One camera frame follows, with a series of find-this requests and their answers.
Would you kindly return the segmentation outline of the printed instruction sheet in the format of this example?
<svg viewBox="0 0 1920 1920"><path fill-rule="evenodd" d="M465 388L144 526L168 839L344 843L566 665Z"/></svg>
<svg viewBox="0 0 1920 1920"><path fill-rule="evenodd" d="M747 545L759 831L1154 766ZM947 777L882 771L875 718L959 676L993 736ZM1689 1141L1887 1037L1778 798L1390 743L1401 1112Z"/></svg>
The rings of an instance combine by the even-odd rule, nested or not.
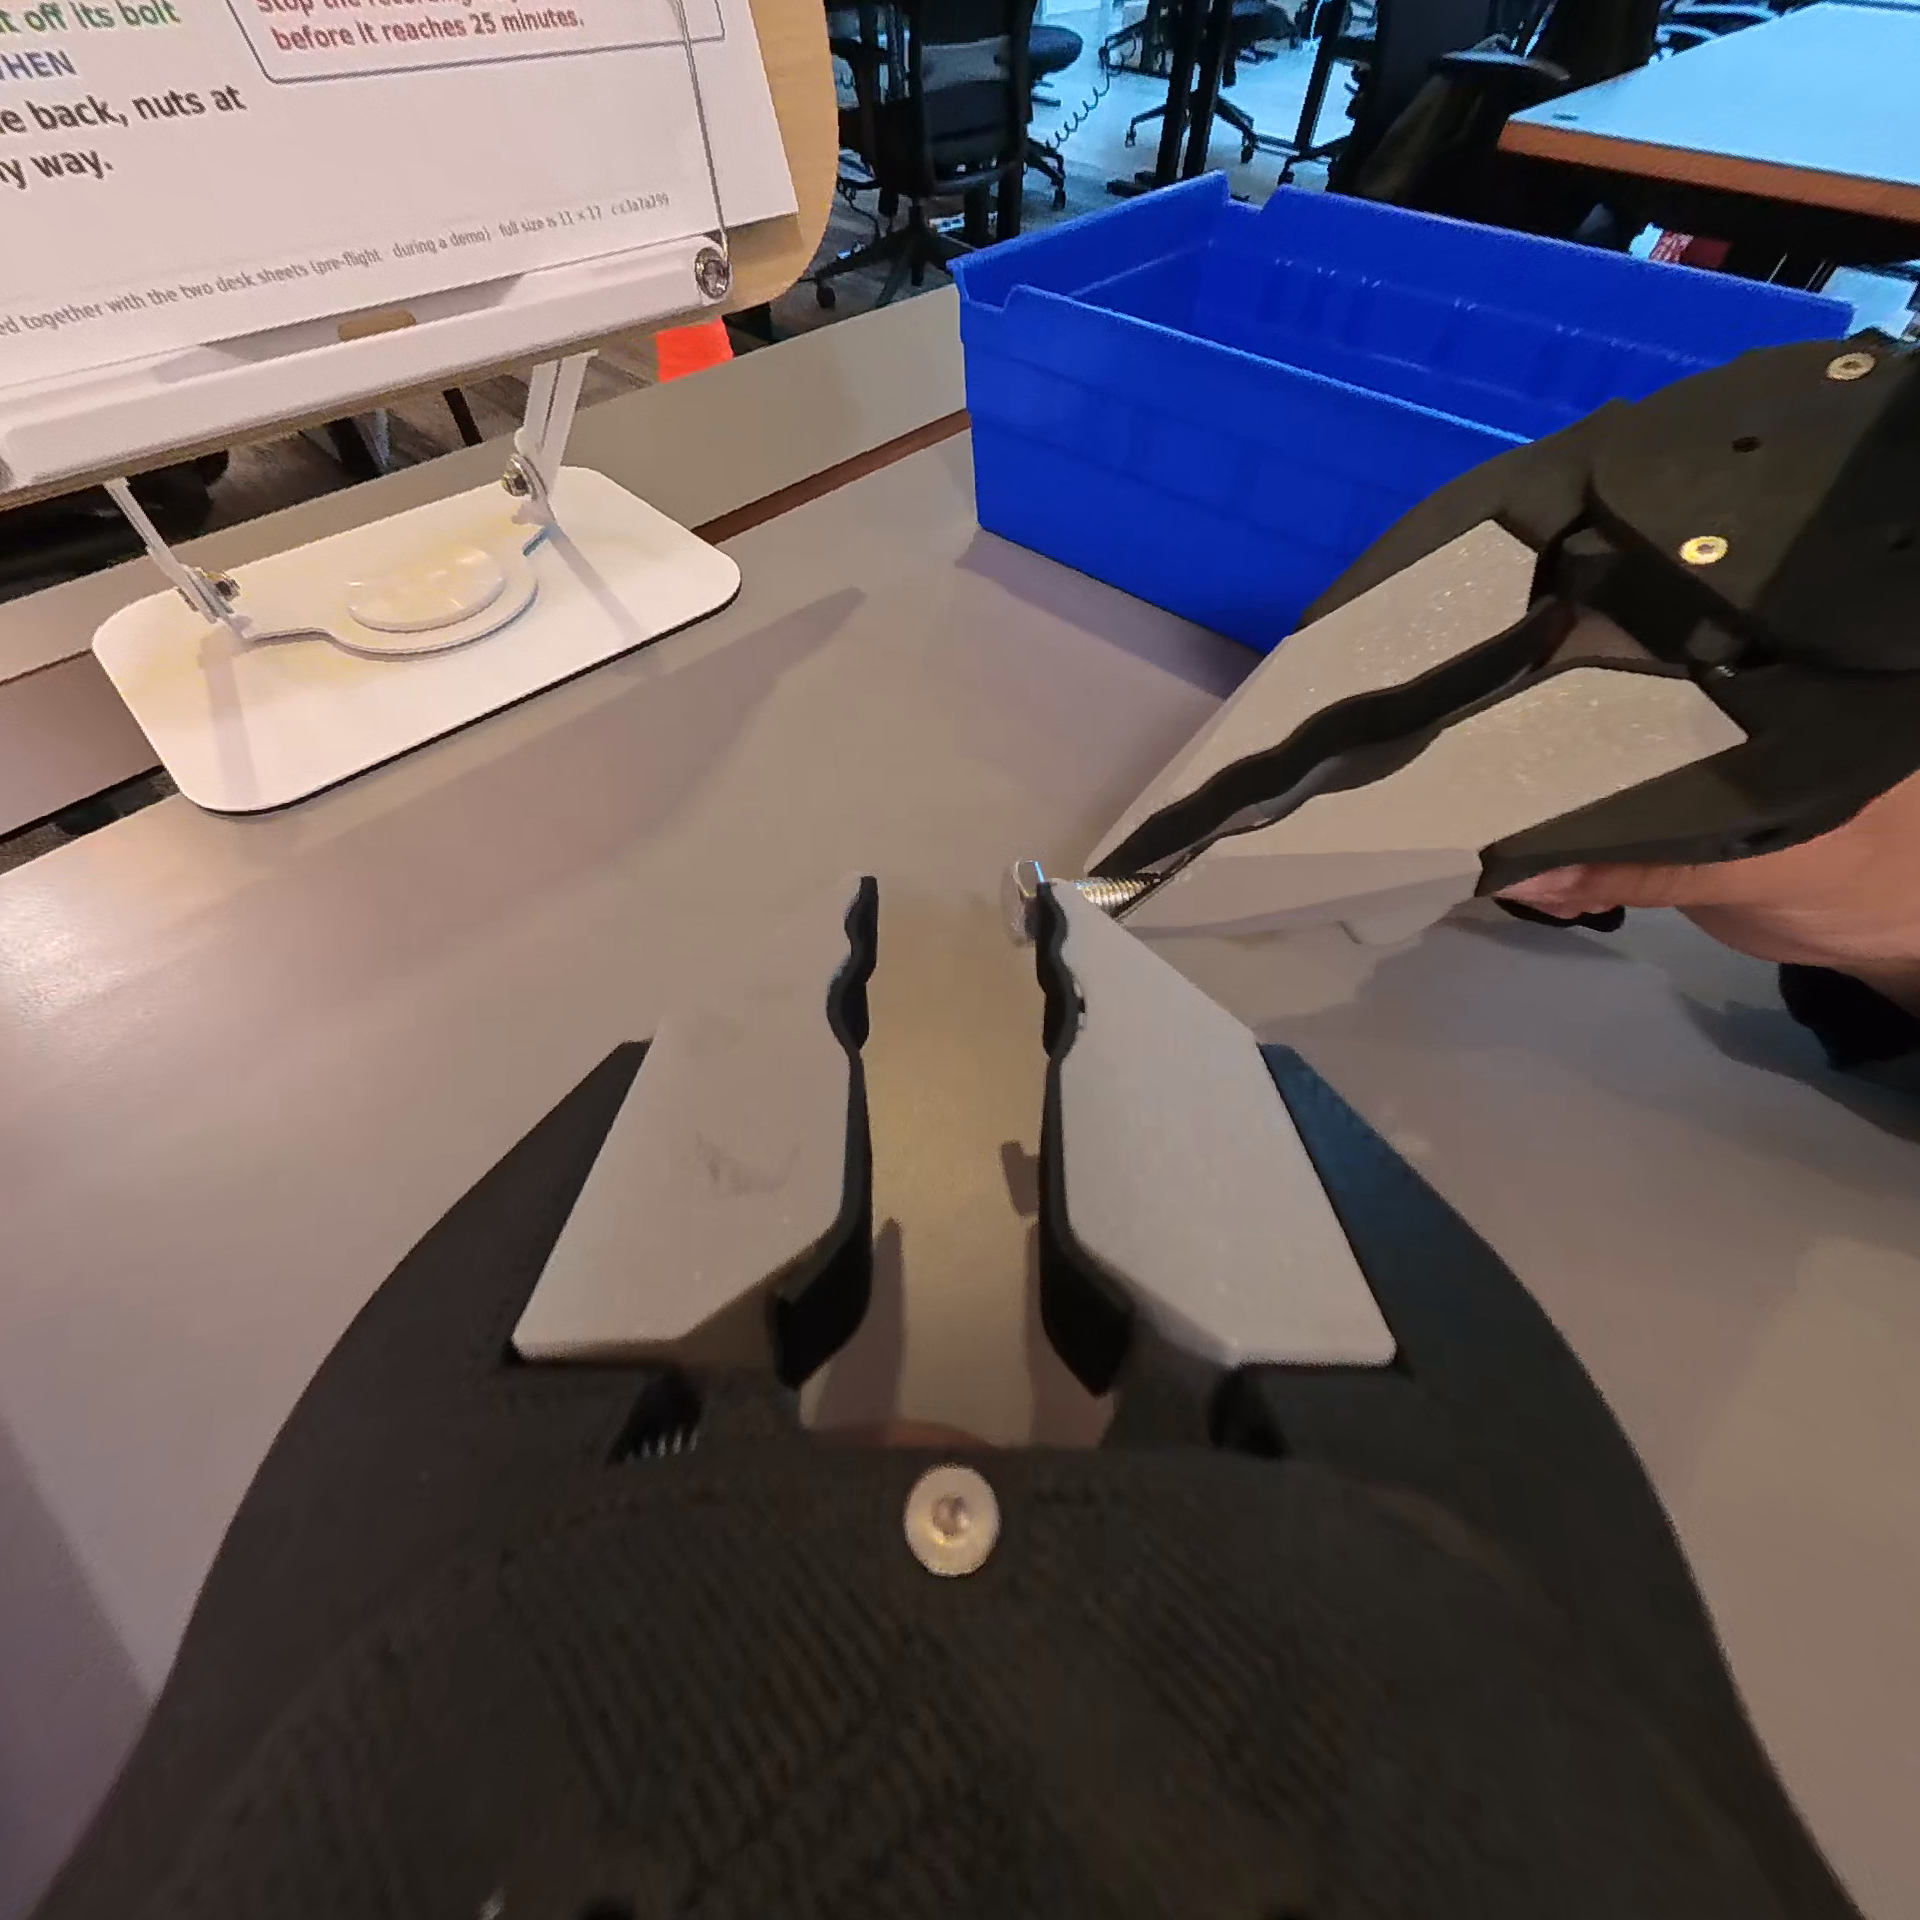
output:
<svg viewBox="0 0 1920 1920"><path fill-rule="evenodd" d="M3 388L793 209L750 4L2 9Z"/></svg>

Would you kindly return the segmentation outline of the black office chair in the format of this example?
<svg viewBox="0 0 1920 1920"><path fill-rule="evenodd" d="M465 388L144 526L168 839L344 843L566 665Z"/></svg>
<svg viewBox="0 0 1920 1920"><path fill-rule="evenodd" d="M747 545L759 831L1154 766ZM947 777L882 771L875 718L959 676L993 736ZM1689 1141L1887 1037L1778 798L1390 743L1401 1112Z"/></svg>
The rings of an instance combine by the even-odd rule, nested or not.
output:
<svg viewBox="0 0 1920 1920"><path fill-rule="evenodd" d="M1018 237L1024 179L1042 171L1065 206L1065 164L1033 136L1043 84L1082 37L1037 20L1037 4L825 4L838 113L837 192L870 201L861 264L945 264Z"/></svg>
<svg viewBox="0 0 1920 1920"><path fill-rule="evenodd" d="M1592 219L1594 195L1579 175L1499 151L1515 112L1573 86L1560 63L1530 55L1443 55L1370 148L1329 166L1327 192L1463 224L1573 237Z"/></svg>

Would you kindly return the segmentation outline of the person's right hand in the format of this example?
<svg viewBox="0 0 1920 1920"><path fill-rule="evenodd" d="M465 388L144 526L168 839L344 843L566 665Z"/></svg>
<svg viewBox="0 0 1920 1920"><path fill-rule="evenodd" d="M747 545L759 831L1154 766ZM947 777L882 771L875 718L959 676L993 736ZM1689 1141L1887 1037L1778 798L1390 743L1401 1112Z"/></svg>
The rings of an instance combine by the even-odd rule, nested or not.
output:
<svg viewBox="0 0 1920 1920"><path fill-rule="evenodd" d="M1671 908L1739 952L1846 974L1907 1004L1918 995L1918 777L1797 848L1709 867L1573 867L1511 884L1501 901L1560 920Z"/></svg>

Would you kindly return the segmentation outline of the blue plastic bin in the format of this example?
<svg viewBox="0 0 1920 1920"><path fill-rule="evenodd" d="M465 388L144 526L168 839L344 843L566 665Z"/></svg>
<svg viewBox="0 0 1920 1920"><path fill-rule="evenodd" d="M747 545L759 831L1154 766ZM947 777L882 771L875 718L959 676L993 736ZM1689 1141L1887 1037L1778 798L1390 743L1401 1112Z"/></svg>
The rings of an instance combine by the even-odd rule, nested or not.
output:
<svg viewBox="0 0 1920 1920"><path fill-rule="evenodd" d="M1257 653L1477 464L1843 301L1206 174L959 259L976 519Z"/></svg>

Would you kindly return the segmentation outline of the white document stand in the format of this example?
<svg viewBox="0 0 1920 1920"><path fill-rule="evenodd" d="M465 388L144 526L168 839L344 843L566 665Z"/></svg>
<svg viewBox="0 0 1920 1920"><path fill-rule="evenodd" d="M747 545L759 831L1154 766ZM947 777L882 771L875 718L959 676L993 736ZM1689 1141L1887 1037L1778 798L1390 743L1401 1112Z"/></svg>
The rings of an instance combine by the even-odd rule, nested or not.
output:
<svg viewBox="0 0 1920 1920"><path fill-rule="evenodd" d="M161 587L109 613L90 659L194 804L258 814L359 777L728 605L738 569L599 471L566 464L592 344L715 320L733 232L685 235L447 289L349 295L314 320L147 348L3 383L9 494L105 484ZM482 487L210 567L131 494L186 443L533 358Z"/></svg>

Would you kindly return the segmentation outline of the grey desk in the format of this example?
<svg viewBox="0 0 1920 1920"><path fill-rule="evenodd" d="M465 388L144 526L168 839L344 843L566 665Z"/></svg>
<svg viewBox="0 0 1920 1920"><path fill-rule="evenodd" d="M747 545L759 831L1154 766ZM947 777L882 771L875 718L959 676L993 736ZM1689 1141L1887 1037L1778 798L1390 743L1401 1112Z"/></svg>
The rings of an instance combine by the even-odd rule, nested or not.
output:
<svg viewBox="0 0 1920 1920"><path fill-rule="evenodd" d="M699 629L269 819L3 875L3 1915L83 1831L376 1281L611 1045L880 884L880 1271L807 1414L1090 1437L1029 1299L1055 872L1248 656L976 527L953 289L582 412L741 567ZM1914 1915L1914 1111L1679 918L1170 948L1534 1288L1870 1915Z"/></svg>

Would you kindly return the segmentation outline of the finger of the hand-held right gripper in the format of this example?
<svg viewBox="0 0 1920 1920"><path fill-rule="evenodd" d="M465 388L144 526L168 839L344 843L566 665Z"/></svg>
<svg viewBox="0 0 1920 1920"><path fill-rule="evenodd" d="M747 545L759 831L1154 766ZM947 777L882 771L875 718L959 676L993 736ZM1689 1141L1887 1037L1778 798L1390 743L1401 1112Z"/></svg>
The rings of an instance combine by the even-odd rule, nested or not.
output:
<svg viewBox="0 0 1920 1920"><path fill-rule="evenodd" d="M1474 899L1491 843L1741 743L1691 678L1573 663L1386 748L1367 777L1350 749L1315 755L1176 852L1117 923L1141 940L1339 925L1393 944Z"/></svg>
<svg viewBox="0 0 1920 1920"><path fill-rule="evenodd" d="M1386 748L1546 676L1558 613L1529 609L1534 559L1490 521L1296 630L1214 721L1105 829L1090 875L1170 872L1243 800L1272 800L1315 755L1350 749L1359 777Z"/></svg>

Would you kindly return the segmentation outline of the silver hex bolt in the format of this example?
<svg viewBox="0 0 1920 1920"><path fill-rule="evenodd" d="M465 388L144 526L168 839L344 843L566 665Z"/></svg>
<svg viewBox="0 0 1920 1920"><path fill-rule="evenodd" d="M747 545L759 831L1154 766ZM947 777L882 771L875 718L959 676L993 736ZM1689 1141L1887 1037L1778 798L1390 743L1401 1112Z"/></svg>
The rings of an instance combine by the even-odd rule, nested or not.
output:
<svg viewBox="0 0 1920 1920"><path fill-rule="evenodd" d="M1011 944L1029 948L1040 941L1046 911L1070 896L1075 896L1107 920L1123 920L1166 881L1168 875L1158 871L1053 877L1042 871L1037 860L1024 857L1011 861L998 877L998 911Z"/></svg>

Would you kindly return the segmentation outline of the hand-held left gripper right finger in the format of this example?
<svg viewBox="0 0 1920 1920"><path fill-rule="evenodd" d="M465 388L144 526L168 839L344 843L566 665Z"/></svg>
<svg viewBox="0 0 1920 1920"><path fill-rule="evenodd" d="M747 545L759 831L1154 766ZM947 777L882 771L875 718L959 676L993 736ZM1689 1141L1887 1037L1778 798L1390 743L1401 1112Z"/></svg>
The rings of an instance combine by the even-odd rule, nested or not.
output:
<svg viewBox="0 0 1920 1920"><path fill-rule="evenodd" d="M1147 1339L1216 1374L1390 1364L1257 1036L1075 896L1033 951L1040 1321L1071 1377L1107 1397Z"/></svg>

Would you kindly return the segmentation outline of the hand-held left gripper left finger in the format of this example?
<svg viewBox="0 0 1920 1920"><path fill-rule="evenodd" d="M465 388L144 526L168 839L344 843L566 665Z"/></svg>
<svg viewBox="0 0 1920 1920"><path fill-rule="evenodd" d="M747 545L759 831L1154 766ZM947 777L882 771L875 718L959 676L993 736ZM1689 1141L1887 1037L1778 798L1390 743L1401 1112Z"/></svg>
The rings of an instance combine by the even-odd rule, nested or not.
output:
<svg viewBox="0 0 1920 1920"><path fill-rule="evenodd" d="M563 1364L766 1366L801 1387L873 1295L861 1048L877 881L845 875L646 1040L511 1348Z"/></svg>

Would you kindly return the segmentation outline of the white table wood edge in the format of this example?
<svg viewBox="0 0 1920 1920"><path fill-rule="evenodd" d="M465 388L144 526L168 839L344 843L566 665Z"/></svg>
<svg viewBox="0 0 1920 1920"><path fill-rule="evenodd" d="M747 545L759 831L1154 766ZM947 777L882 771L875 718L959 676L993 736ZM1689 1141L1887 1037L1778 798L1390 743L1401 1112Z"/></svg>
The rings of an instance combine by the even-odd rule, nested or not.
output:
<svg viewBox="0 0 1920 1920"><path fill-rule="evenodd" d="M1504 157L1815 289L1918 259L1918 11L1809 4L1512 113Z"/></svg>

